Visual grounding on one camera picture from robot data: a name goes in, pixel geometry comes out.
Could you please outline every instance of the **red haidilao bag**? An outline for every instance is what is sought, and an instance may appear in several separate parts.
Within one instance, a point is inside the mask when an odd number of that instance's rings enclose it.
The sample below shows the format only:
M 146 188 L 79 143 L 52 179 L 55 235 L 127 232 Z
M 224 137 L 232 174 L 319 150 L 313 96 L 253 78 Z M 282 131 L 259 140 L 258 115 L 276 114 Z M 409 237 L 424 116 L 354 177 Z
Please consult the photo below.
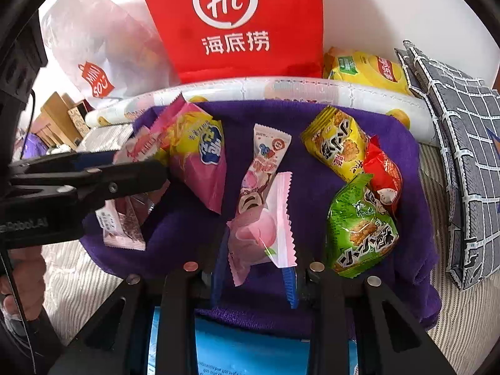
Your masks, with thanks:
M 182 83 L 321 77 L 323 0 L 146 0 Z

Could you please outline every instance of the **yellow chips bag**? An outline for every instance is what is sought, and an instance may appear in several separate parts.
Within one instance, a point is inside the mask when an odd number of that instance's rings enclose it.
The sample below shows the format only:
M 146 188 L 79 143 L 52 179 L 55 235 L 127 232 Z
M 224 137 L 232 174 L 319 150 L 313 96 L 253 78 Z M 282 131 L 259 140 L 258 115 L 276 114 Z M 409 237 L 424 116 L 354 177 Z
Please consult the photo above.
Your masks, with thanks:
M 324 54 L 323 79 L 343 80 L 411 95 L 397 63 L 369 53 L 330 48 Z
M 325 107 L 301 134 L 307 151 L 346 182 L 363 171 L 367 136 L 353 117 Z

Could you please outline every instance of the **white wall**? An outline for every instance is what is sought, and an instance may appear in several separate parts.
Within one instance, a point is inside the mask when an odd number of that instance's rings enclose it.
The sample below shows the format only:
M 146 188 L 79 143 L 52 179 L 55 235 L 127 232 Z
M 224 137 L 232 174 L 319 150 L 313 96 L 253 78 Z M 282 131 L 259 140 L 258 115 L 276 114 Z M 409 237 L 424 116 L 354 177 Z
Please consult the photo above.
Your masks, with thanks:
M 40 17 L 56 0 L 46 0 Z M 123 3 L 130 0 L 113 0 Z M 335 45 L 356 48 L 395 59 L 393 48 L 410 39 L 431 57 L 456 66 L 491 86 L 500 63 L 500 49 L 486 27 L 463 0 L 324 0 L 324 48 Z M 73 100 L 82 96 L 51 52 L 48 66 L 35 84 L 37 109 L 54 92 L 66 92 Z M 28 123 L 31 106 L 22 116 Z

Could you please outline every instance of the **white plastic bag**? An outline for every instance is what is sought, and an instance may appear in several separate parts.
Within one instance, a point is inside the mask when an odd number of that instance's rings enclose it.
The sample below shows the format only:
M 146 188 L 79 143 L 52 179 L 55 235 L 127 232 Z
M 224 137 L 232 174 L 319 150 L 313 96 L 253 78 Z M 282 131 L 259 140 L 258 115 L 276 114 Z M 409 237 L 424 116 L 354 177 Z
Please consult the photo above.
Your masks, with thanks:
M 152 21 L 137 17 L 111 0 L 57 0 L 42 19 L 44 44 L 94 108 L 179 83 Z

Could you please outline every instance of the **candy wrapper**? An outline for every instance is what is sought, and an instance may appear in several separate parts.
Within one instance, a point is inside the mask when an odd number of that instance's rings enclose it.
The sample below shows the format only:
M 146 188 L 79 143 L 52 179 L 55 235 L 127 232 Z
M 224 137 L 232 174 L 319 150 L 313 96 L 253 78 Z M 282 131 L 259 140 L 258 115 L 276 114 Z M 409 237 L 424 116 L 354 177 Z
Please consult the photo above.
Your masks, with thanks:
M 156 156 L 161 158 L 163 153 L 168 157 L 172 174 L 208 209 L 220 214 L 226 183 L 221 122 L 180 95 L 159 115 L 149 136 L 151 140 L 146 141 L 144 150 L 163 150 Z
M 264 204 L 269 184 L 281 163 L 292 137 L 264 125 L 253 127 L 253 161 L 243 178 L 236 215 Z
M 278 268 L 297 265 L 287 201 L 291 172 L 278 173 L 265 203 L 247 208 L 227 225 L 231 230 L 227 246 L 234 284 L 245 281 L 250 266 L 273 261 Z
M 368 138 L 353 117 L 325 107 L 301 134 L 307 151 L 349 182 L 363 171 Z
M 109 247 L 144 251 L 146 242 L 141 225 L 167 191 L 170 182 L 149 193 L 106 200 L 103 208 L 96 210 L 97 220 L 103 229 L 104 244 Z
M 380 149 L 376 136 L 370 138 L 368 142 L 363 170 L 373 175 L 370 188 L 375 197 L 394 215 L 401 195 L 403 178 L 396 164 Z
M 380 262 L 398 231 L 382 203 L 367 188 L 373 175 L 360 173 L 333 198 L 327 217 L 327 264 L 354 278 Z

